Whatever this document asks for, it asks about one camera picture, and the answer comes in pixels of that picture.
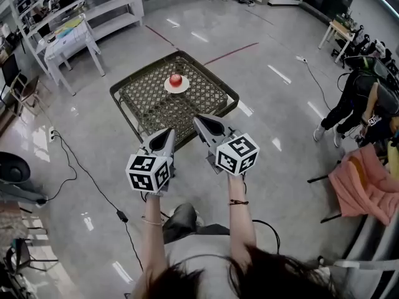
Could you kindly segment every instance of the pink cloth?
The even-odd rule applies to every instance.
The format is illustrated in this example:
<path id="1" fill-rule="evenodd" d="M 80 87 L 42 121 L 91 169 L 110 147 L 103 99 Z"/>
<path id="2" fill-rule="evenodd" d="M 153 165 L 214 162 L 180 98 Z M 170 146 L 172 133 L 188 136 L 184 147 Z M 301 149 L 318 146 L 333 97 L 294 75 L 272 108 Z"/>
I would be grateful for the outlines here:
<path id="1" fill-rule="evenodd" d="M 363 183 L 351 156 L 363 170 Z M 389 225 L 399 203 L 399 181 L 383 167 L 372 144 L 346 154 L 329 178 L 343 216 L 370 214 Z"/>

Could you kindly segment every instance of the black bracelet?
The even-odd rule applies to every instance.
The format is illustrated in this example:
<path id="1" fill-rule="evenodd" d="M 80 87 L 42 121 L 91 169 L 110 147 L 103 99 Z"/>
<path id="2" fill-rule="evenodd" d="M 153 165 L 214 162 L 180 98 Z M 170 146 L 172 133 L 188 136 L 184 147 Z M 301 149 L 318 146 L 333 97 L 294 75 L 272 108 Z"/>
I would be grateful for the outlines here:
<path id="1" fill-rule="evenodd" d="M 248 205 L 248 204 L 249 204 L 249 201 L 242 202 L 242 201 L 237 201 L 235 199 L 230 199 L 229 206 L 230 205 Z"/>

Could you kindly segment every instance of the gray floor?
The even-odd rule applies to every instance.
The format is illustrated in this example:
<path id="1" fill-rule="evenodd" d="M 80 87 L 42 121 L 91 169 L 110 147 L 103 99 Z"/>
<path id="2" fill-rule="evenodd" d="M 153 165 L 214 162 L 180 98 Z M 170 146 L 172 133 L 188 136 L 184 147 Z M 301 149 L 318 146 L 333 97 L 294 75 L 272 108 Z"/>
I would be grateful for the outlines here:
<path id="1" fill-rule="evenodd" d="M 248 8 L 234 1 L 209 0 L 147 14 L 144 25 L 201 63 L 258 42 L 207 65 L 253 111 L 247 116 L 237 108 L 227 116 L 261 147 L 257 165 L 246 178 L 253 218 L 275 227 L 283 254 L 301 260 L 320 254 L 340 257 L 359 218 L 320 224 L 337 208 L 334 192 L 328 181 L 309 185 L 306 180 L 332 170 L 344 151 L 355 145 L 347 138 L 344 148 L 335 149 L 332 132 L 320 143 L 313 141 L 312 132 L 328 109 L 306 65 L 296 59 L 299 55 L 309 61 L 333 107 L 340 96 L 336 81 L 343 70 L 330 56 L 332 44 L 317 48 L 327 27 L 297 7 Z M 128 157 L 139 142 L 108 90 L 176 49 L 146 26 L 120 31 L 100 41 L 99 47 L 106 76 L 100 76 L 87 51 L 74 57 L 74 69 L 65 71 L 65 76 L 78 93 L 71 97 L 47 81 L 54 91 L 47 98 L 51 102 L 47 113 L 102 191 L 129 217 L 128 227 L 140 253 L 143 203 L 130 190 L 125 175 Z M 268 65 L 292 83 L 286 83 Z M 49 126 L 43 114 L 33 119 L 25 113 L 0 139 L 0 149 L 25 158 L 32 179 L 53 196 L 73 173 L 60 141 L 49 143 Z M 226 175 L 215 175 L 205 156 L 206 147 L 198 138 L 177 152 L 177 177 L 161 206 L 168 212 L 189 201 L 207 224 L 228 225 Z M 123 292 L 132 289 L 140 267 L 125 227 L 85 173 L 78 170 L 78 180 L 67 182 L 59 196 L 38 213 L 49 229 L 49 240 L 36 243 L 34 251 L 44 255 L 53 251 L 60 260 L 45 275 L 26 272 L 30 288 L 39 298 L 123 298 Z M 256 229 L 259 245 L 275 251 L 272 232 L 264 226 Z"/>

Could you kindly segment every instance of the black pants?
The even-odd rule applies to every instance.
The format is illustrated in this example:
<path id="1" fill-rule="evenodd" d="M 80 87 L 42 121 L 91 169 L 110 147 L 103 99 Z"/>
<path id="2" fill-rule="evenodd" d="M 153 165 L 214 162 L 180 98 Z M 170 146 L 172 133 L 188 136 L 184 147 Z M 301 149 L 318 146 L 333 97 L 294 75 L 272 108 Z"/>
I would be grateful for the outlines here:
<path id="1" fill-rule="evenodd" d="M 353 85 L 355 78 L 358 76 L 358 72 L 353 71 L 345 84 L 344 92 L 342 92 L 341 99 L 337 106 L 331 110 L 327 117 L 322 120 L 322 126 L 329 130 L 335 124 L 343 120 L 344 118 L 351 115 L 337 127 L 337 132 L 344 134 L 351 128 L 360 124 L 362 114 L 367 107 L 367 95 L 357 94 L 357 88 Z"/>
<path id="2" fill-rule="evenodd" d="M 182 204 L 176 208 L 162 227 L 163 242 L 168 244 L 182 239 L 188 235 L 230 235 L 230 230 L 225 226 L 213 224 L 204 227 L 197 227 L 195 224 L 197 214 L 190 203 Z"/>

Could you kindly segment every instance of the bracelet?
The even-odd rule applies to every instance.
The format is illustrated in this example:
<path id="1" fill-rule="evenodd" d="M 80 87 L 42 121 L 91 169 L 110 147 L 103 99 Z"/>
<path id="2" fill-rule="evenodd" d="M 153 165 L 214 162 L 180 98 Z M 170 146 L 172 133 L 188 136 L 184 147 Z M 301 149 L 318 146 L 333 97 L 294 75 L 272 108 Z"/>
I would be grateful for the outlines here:
<path id="1" fill-rule="evenodd" d="M 161 226 L 162 225 L 161 222 L 150 222 L 150 221 L 146 220 L 144 216 L 142 216 L 142 221 L 146 222 L 147 224 L 151 224 L 151 225 L 155 225 L 155 226 Z"/>
<path id="2" fill-rule="evenodd" d="M 230 199 L 229 206 L 231 206 L 231 205 L 248 205 L 248 204 L 249 204 L 249 201 L 242 202 L 242 201 L 237 201 L 235 199 Z"/>

